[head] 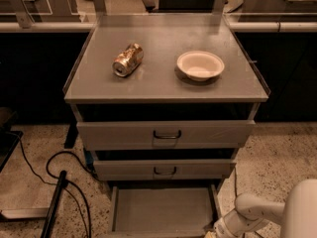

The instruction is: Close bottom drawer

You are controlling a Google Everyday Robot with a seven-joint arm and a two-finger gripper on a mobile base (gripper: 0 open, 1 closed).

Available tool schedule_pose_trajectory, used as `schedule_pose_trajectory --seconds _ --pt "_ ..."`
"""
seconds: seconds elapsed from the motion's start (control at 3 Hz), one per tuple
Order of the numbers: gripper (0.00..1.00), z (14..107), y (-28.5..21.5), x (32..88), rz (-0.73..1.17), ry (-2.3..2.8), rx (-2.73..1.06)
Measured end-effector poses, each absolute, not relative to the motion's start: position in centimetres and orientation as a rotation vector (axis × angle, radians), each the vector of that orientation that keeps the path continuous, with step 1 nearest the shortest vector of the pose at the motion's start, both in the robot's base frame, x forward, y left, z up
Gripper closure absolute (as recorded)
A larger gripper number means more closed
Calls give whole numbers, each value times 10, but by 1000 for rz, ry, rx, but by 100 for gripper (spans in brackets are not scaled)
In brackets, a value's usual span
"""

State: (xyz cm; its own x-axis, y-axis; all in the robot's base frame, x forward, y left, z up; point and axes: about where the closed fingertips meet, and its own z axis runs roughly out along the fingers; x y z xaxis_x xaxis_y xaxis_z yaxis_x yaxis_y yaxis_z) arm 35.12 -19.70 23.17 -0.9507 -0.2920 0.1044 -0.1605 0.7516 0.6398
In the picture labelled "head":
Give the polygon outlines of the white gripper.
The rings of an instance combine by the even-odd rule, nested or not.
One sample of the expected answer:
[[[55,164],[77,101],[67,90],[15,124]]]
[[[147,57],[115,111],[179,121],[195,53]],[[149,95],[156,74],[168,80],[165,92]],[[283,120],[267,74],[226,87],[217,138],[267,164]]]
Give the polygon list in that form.
[[[248,218],[237,211],[230,211],[215,222],[214,231],[217,238],[239,238],[247,231],[250,223]]]

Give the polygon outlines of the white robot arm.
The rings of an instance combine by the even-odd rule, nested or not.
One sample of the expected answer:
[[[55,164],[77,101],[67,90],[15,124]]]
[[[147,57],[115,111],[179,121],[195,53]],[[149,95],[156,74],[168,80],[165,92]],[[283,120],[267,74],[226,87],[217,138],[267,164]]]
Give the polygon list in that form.
[[[240,238],[269,222],[280,226],[279,238],[317,238],[317,179],[301,181],[285,203],[249,193],[238,195],[235,207],[215,222],[205,238]]]

